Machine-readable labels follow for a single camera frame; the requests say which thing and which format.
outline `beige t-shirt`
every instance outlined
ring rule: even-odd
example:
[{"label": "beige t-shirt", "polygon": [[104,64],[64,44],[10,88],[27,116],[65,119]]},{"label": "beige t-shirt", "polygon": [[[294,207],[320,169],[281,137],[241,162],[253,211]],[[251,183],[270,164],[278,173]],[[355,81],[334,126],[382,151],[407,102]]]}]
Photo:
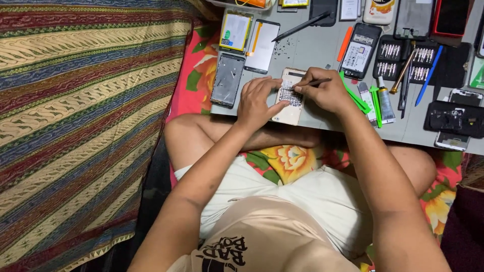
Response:
[{"label": "beige t-shirt", "polygon": [[272,196],[237,200],[209,239],[168,272],[358,272],[304,210]]}]

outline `white bottle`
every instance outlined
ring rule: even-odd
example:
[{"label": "white bottle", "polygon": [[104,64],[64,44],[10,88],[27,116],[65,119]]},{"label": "white bottle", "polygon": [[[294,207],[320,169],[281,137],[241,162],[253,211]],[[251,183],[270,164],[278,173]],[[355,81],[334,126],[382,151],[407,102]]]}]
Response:
[{"label": "white bottle", "polygon": [[374,25],[389,25],[393,20],[395,0],[366,0],[363,22]]}]

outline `striped fabric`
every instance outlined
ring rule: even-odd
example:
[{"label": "striped fabric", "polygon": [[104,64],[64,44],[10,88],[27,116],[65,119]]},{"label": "striped fabric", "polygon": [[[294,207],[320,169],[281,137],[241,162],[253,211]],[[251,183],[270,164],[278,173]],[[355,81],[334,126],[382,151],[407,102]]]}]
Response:
[{"label": "striped fabric", "polygon": [[133,236],[186,36],[215,19],[202,1],[0,0],[1,271]]}]

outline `screwdriver bit set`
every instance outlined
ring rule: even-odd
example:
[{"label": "screwdriver bit set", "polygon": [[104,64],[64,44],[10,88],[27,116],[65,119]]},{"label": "screwdriver bit set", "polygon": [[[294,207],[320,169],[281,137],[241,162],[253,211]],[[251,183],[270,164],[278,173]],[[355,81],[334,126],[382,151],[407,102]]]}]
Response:
[{"label": "screwdriver bit set", "polygon": [[[403,69],[410,48],[404,46],[403,40],[396,40],[392,35],[380,38],[376,51],[373,77],[382,76],[384,80],[396,81]],[[433,42],[417,42],[415,54],[411,62],[410,82],[423,84],[432,67],[438,46]]]}]

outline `person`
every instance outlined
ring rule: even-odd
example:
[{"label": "person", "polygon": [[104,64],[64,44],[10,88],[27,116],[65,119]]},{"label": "person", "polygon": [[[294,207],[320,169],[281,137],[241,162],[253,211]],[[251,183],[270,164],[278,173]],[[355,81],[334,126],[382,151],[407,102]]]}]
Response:
[{"label": "person", "polygon": [[339,118],[352,171],[323,166],[277,186],[238,156],[318,144],[317,134],[295,132],[300,128],[263,128],[288,105],[266,104],[281,83],[270,77],[246,83],[234,123],[182,115],[166,125],[178,183],[128,271],[359,271],[371,242],[377,270],[450,271],[418,200],[436,176],[432,159],[418,149],[387,147],[337,71],[309,68],[295,90]]}]

